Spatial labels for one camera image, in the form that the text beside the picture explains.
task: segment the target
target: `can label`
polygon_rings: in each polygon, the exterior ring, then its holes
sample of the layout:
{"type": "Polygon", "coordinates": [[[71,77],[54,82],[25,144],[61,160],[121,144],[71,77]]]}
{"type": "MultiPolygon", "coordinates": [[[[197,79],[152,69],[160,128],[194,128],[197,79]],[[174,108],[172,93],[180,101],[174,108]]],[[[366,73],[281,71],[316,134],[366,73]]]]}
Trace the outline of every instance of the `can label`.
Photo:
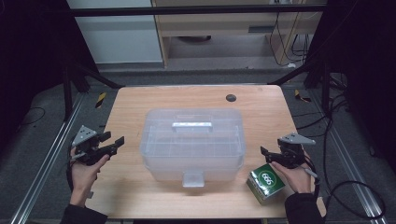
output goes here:
{"type": "Polygon", "coordinates": [[[247,185],[261,204],[265,199],[285,187],[283,181],[268,163],[249,173],[247,185]]]}

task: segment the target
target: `gray floor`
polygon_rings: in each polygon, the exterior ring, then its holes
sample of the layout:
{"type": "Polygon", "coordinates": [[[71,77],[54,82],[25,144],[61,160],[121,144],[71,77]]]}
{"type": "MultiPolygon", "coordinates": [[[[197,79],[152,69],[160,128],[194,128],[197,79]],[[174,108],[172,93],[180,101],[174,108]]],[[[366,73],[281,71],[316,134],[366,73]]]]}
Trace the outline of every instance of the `gray floor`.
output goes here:
{"type": "MultiPolygon", "coordinates": [[[[270,46],[264,36],[212,36],[207,42],[186,42],[174,38],[170,51],[170,60],[166,68],[136,69],[133,73],[104,72],[103,75],[120,84],[134,85],[177,85],[177,84],[226,84],[226,83],[267,83],[286,75],[292,68],[276,64],[270,46]]],[[[320,88],[305,91],[301,88],[299,76],[283,87],[285,98],[296,127],[302,127],[320,118],[316,98],[320,88]],[[303,96],[310,97],[311,103],[296,99],[294,90],[300,89],[303,96]]],[[[68,203],[70,190],[64,177],[66,148],[72,136],[81,125],[101,132],[106,125],[116,90],[89,79],[92,87],[89,93],[74,92],[74,99],[82,99],[81,109],[70,126],[69,134],[61,142],[60,153],[55,156],[50,167],[48,179],[31,207],[28,217],[30,223],[57,223],[68,203]],[[106,99],[101,108],[95,108],[101,92],[106,99]]],[[[332,96],[339,94],[332,91],[332,96]]],[[[9,153],[0,161],[0,223],[8,223],[17,211],[24,196],[35,180],[43,161],[49,153],[52,143],[61,130],[64,118],[62,86],[39,93],[25,123],[7,146],[9,153]]],[[[396,204],[393,190],[396,188],[395,174],[388,164],[379,158],[370,156],[369,145],[354,119],[356,111],[341,107],[333,114],[332,132],[326,144],[327,176],[334,186],[356,175],[350,170],[358,170],[358,178],[380,192],[386,202],[385,220],[368,221],[350,214],[336,200],[332,199],[328,210],[327,223],[396,223],[396,204]]],[[[305,136],[324,133],[324,121],[299,130],[305,136]]],[[[317,141],[314,147],[305,149],[311,155],[321,177],[321,193],[325,199],[329,191],[324,184],[323,173],[323,136],[313,137],[317,141]]],[[[337,193],[348,205],[364,214],[364,197],[358,196],[359,188],[344,187],[337,193]]],[[[284,219],[272,219],[269,223],[286,223],[284,219]]]]}

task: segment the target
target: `wooden table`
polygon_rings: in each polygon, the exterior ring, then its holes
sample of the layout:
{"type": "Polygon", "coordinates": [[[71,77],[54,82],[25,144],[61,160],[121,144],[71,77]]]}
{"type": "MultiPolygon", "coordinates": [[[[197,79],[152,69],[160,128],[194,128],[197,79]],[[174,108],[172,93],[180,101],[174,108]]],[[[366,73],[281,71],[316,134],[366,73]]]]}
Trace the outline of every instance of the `wooden table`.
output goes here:
{"type": "Polygon", "coordinates": [[[278,86],[165,86],[120,89],[106,130],[112,139],[125,136],[118,155],[101,169],[87,206],[110,218],[262,218],[285,217],[289,186],[260,205],[246,184],[248,173],[265,164],[260,146],[279,151],[276,139],[295,132],[278,86]],[[235,102],[226,96],[234,94],[235,102]],[[184,189],[179,181],[158,182],[143,164],[139,145],[151,108],[239,109],[247,143],[245,162],[231,182],[206,182],[184,189]]]}

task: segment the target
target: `wall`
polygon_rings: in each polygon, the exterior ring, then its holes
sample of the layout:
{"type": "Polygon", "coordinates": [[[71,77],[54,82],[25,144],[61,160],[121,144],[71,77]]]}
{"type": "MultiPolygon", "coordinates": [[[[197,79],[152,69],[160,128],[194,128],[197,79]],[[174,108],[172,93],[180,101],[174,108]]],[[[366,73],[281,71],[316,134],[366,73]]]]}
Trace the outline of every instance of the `wall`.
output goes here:
{"type": "MultiPolygon", "coordinates": [[[[67,2],[71,8],[151,7],[149,0],[67,2]]],[[[98,67],[163,61],[153,16],[81,17],[76,20],[98,67]]]]}

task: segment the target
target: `box handle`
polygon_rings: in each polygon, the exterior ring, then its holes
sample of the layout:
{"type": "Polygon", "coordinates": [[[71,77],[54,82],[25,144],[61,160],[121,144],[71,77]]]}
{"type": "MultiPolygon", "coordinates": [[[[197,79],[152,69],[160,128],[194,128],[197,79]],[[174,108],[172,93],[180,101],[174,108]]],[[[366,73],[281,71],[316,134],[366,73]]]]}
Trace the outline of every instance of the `box handle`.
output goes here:
{"type": "Polygon", "coordinates": [[[183,174],[184,188],[202,188],[205,185],[204,172],[189,171],[183,174]]]}
{"type": "Polygon", "coordinates": [[[212,122],[174,122],[172,123],[172,130],[176,133],[178,131],[185,131],[188,129],[202,129],[208,132],[213,132],[212,122]]]}

